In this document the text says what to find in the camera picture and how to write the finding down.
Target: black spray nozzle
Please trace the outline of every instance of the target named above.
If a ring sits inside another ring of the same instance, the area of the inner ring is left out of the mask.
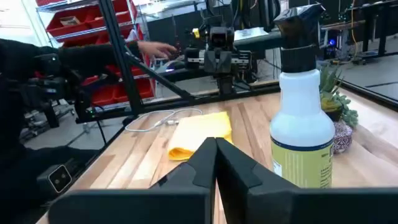
[[[283,48],[319,45],[318,22],[325,8],[321,4],[293,7],[274,19],[284,39]]]

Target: white cable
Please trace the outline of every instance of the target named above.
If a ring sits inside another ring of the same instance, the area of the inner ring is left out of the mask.
[[[126,131],[132,131],[132,132],[148,132],[148,131],[152,131],[153,129],[163,125],[164,123],[166,123],[172,116],[174,116],[175,114],[179,113],[179,112],[183,112],[183,111],[197,111],[200,114],[203,114],[203,112],[199,109],[195,109],[195,108],[187,108],[187,109],[180,109],[180,110],[161,110],[161,111],[152,111],[146,114],[141,115],[140,117],[138,117],[137,119],[135,119],[134,121],[131,121],[131,123],[129,123],[124,129]],[[149,129],[129,129],[129,126],[132,125],[134,122],[140,120],[143,117],[146,117],[150,114],[154,114],[154,113],[170,113],[169,115],[167,115],[166,117],[162,118],[160,121],[156,122],[151,128]]]

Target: yellow cloth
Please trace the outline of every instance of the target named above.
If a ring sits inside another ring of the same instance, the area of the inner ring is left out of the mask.
[[[169,142],[169,159],[189,159],[207,137],[225,138],[232,143],[227,112],[182,118]]]

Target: bottle label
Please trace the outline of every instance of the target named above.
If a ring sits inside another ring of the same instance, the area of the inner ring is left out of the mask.
[[[331,187],[333,139],[325,144],[297,147],[271,137],[274,173],[299,187]]]

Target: shelf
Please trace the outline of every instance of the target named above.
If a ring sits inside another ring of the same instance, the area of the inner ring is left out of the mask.
[[[68,3],[68,1],[60,1],[37,7],[36,10],[39,12],[59,12],[96,4],[98,4],[98,0],[80,0],[71,3]]]
[[[126,26],[132,26],[132,21],[123,22],[123,23],[119,24],[119,27],[121,29],[123,29],[123,27],[126,27]],[[75,32],[75,33],[71,33],[71,34],[65,34],[65,35],[54,37],[54,39],[55,40],[63,40],[63,39],[71,38],[71,37],[78,37],[78,36],[81,36],[81,35],[93,34],[93,33],[96,33],[96,32],[101,32],[103,30],[106,30],[106,27],[99,27],[99,28],[90,29],[90,30],[84,30],[84,31]]]

